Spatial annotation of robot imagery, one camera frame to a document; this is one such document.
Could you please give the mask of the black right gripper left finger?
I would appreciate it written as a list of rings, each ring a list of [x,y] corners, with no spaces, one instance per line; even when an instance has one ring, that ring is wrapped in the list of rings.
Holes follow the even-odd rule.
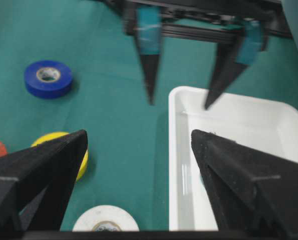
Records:
[[[0,232],[58,231],[87,146],[82,129],[0,157]]]

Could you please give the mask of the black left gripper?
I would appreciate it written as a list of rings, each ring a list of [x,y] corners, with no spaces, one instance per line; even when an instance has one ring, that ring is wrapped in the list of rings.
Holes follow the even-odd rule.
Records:
[[[265,47],[266,35],[293,38],[279,0],[106,0],[104,4],[124,19],[126,34],[134,33],[150,105],[154,104],[162,34],[218,43],[206,110],[255,61]],[[181,19],[223,27],[243,22],[241,29],[215,30],[175,24]]]

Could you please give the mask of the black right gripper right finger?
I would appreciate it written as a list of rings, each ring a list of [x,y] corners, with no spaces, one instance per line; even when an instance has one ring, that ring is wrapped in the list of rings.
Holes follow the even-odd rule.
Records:
[[[298,163],[198,129],[191,148],[219,230],[298,235]]]

